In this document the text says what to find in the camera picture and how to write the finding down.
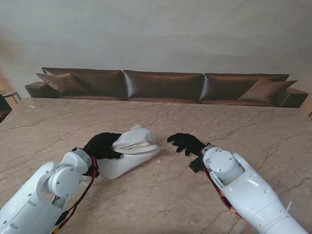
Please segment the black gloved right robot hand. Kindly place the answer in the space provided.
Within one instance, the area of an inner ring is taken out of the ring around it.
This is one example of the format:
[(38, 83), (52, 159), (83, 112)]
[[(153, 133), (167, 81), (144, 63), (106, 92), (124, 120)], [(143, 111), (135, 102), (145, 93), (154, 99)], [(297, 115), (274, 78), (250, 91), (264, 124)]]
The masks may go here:
[(176, 152), (185, 152), (185, 156), (194, 154), (198, 157), (202, 156), (202, 150), (206, 147), (199, 139), (191, 134), (176, 133), (167, 138), (167, 142), (176, 146)]

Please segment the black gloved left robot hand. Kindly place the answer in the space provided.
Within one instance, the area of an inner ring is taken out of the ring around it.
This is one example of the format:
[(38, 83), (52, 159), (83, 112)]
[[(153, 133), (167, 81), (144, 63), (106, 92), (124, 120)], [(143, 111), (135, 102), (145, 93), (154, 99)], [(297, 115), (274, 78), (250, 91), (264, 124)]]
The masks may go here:
[(113, 143), (120, 138), (117, 133), (100, 133), (92, 137), (83, 147), (83, 151), (95, 159), (121, 158), (121, 153), (113, 150)]

